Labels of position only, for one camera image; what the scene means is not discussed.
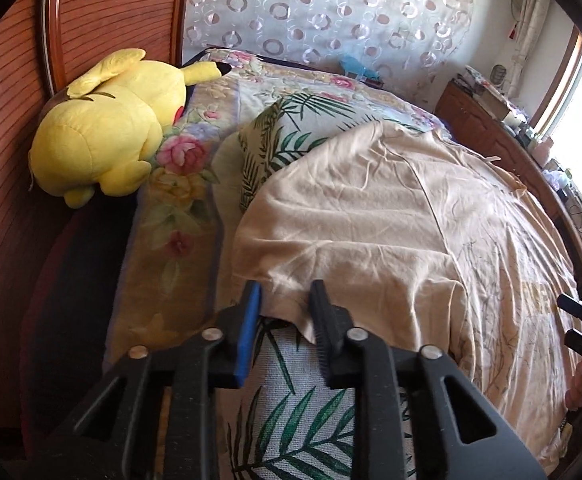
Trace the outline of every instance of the wooden dresser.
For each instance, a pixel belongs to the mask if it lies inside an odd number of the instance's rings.
[[[542,168],[499,122],[458,85],[450,82],[437,103],[436,115],[445,121],[457,142],[510,171],[540,201],[564,240],[576,280],[582,278],[582,238],[564,204],[542,176]]]

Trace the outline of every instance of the wooden window frame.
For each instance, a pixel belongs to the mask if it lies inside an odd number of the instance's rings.
[[[541,135],[548,133],[548,129],[554,123],[562,107],[565,105],[573,85],[578,78],[581,65],[582,34],[577,27],[573,27],[558,71],[539,108],[530,121],[530,125]]]

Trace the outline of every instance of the silver rivet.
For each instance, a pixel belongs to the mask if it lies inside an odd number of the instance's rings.
[[[129,348],[131,359],[144,359],[149,354],[149,349],[144,345],[136,345]]]
[[[219,328],[211,327],[202,331],[202,337],[207,341],[217,341],[221,339],[224,334]]]
[[[423,357],[426,357],[427,359],[439,359],[440,357],[442,357],[443,352],[434,345],[426,345],[423,346],[422,349],[420,350],[420,353],[422,354]]]
[[[364,330],[363,328],[350,328],[346,332],[346,336],[351,339],[352,341],[364,341],[367,337],[369,337],[369,333]]]

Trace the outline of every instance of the pillow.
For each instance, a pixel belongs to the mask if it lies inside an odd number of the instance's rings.
[[[276,171],[337,134],[382,119],[369,108],[306,92],[278,99],[238,136],[244,150],[240,208],[246,211]]]

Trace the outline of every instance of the yellow plush toy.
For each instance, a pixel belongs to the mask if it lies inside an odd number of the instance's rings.
[[[186,100],[186,85],[217,79],[230,65],[198,62],[182,69],[142,61],[139,48],[106,56],[66,89],[50,107],[28,153],[39,186],[69,207],[104,194],[137,190],[151,173],[147,162]]]

